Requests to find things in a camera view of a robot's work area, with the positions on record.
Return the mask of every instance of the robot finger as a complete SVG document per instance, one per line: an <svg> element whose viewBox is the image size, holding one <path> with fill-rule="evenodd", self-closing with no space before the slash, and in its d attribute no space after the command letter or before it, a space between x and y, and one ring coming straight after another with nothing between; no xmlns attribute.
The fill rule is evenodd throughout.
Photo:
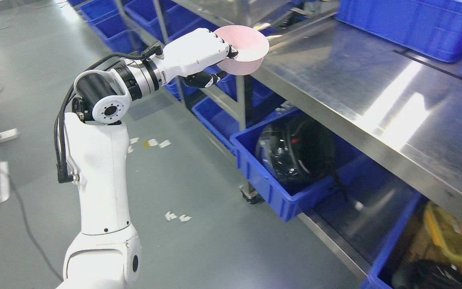
<svg viewBox="0 0 462 289"><path fill-rule="evenodd" d="M229 53L227 53L226 57L234 58L238 55L238 51L234 48L231 44L229 44Z"/></svg>
<svg viewBox="0 0 462 289"><path fill-rule="evenodd" d="M200 71L187 77L183 77L183 82L187 86L191 86L193 88L208 88L222 80L226 75L227 73L225 71L221 71L215 74L209 74L205 71Z"/></svg>

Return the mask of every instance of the metal shelf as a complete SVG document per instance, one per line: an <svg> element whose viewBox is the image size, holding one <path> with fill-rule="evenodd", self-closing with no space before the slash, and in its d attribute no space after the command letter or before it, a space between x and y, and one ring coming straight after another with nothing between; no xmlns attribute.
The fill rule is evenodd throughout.
<svg viewBox="0 0 462 289"><path fill-rule="evenodd" d="M290 0L173 0L217 26L253 26Z"/></svg>
<svg viewBox="0 0 462 289"><path fill-rule="evenodd" d="M326 18L252 76L462 220L462 80Z"/></svg>

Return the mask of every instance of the epoxy floor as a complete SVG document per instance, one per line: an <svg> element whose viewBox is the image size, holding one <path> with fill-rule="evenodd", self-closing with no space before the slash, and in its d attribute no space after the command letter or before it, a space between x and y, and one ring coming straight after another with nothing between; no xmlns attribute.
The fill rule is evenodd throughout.
<svg viewBox="0 0 462 289"><path fill-rule="evenodd" d="M31 229L58 272L80 225L75 185L56 180L53 122L75 77L110 52L62 6L0 12L0 27L9 26L0 30L0 132L20 130L0 144L0 160L9 162ZM130 212L143 245L134 288L359 288L299 219L283 223L265 203L242 199L234 164L170 98L157 93L134 106L125 117L130 137L172 143L145 149L140 141L127 157ZM171 210L193 219L168 222ZM0 205L0 289L58 285L11 196Z"/></svg>

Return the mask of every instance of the tape piece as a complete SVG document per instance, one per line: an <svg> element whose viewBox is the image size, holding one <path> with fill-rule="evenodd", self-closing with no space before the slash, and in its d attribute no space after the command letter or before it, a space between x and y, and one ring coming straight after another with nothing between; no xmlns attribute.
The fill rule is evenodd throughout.
<svg viewBox="0 0 462 289"><path fill-rule="evenodd" d="M165 218L167 219L167 221L172 221L174 220L175 218L177 218L178 216L176 216L176 214L174 214L172 211L168 211L166 214L165 214Z"/></svg>
<svg viewBox="0 0 462 289"><path fill-rule="evenodd" d="M162 143L160 143L160 144L158 145L158 147L160 147L160 149L162 149L162 148L165 148L166 146L168 146L168 145L170 145L170 144L171 144L170 140L167 139L167 140L165 140L165 141L162 141Z"/></svg>
<svg viewBox="0 0 462 289"><path fill-rule="evenodd" d="M188 220L190 220L192 217L191 216L187 216L185 214L183 214L182 216L179 217L179 221L181 221L181 223L184 223L184 222L187 222Z"/></svg>
<svg viewBox="0 0 462 289"><path fill-rule="evenodd" d="M149 143L149 146L151 146L151 147L154 147L154 146L158 145L158 141L155 138L149 139L147 142Z"/></svg>

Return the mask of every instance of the white robotic arm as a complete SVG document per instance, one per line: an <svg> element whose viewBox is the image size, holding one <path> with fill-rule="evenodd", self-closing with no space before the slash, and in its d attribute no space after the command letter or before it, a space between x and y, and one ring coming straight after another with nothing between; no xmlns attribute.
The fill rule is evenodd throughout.
<svg viewBox="0 0 462 289"><path fill-rule="evenodd" d="M64 101L55 123L59 181L78 187L81 232L67 250L64 282L57 289L123 289L136 281L142 247L128 209L129 137L120 119L133 100L178 75L195 87L215 84L226 73L209 75L203 69L237 54L204 28L155 50L141 59L122 59L110 71L81 73ZM64 113L71 99L73 112Z"/></svg>

